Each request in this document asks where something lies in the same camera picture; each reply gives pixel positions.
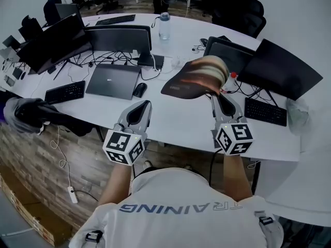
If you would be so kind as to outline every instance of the black keyboard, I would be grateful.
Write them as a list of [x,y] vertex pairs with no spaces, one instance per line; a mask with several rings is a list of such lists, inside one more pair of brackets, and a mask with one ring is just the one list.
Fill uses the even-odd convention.
[[57,104],[84,97],[85,81],[60,86],[46,91],[45,101]]
[[255,99],[245,99],[245,117],[280,126],[287,125],[287,111]]
[[130,22],[130,21],[133,21],[135,17],[136,17],[135,14],[129,14],[129,15],[123,15],[123,16],[117,17],[117,18],[103,19],[103,20],[99,20],[97,22],[96,26]]

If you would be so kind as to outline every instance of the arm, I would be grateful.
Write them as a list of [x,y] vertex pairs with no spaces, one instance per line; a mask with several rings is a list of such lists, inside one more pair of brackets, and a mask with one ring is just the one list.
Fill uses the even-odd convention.
[[103,190],[99,206],[108,203],[118,204],[129,195],[131,180],[131,166],[116,164],[114,170]]
[[240,201],[252,197],[252,190],[245,174],[242,158],[239,155],[224,155],[225,195]]

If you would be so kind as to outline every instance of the plastic bag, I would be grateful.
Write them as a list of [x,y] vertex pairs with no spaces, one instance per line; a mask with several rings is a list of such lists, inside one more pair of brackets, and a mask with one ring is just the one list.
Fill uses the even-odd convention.
[[289,115],[289,128],[294,135],[307,133],[311,129],[309,106],[304,99],[296,101],[287,99],[286,107]]

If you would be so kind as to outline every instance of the cardboard box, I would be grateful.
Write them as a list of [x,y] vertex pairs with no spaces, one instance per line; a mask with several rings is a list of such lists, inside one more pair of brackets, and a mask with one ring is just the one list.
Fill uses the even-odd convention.
[[72,226],[29,192],[8,167],[0,166],[0,186],[20,215],[50,244],[58,246],[71,237]]

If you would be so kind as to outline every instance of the gray laptop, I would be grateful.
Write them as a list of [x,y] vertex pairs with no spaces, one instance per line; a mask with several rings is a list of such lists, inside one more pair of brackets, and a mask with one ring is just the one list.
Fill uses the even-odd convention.
[[66,17],[68,17],[72,14],[77,14],[79,21],[82,23],[82,26],[84,26],[82,16],[81,16],[78,6],[76,4],[55,4],[55,6],[56,6],[56,10],[57,10],[58,15],[60,16],[61,20],[65,19]]
[[139,66],[98,64],[86,93],[131,100],[140,72]]

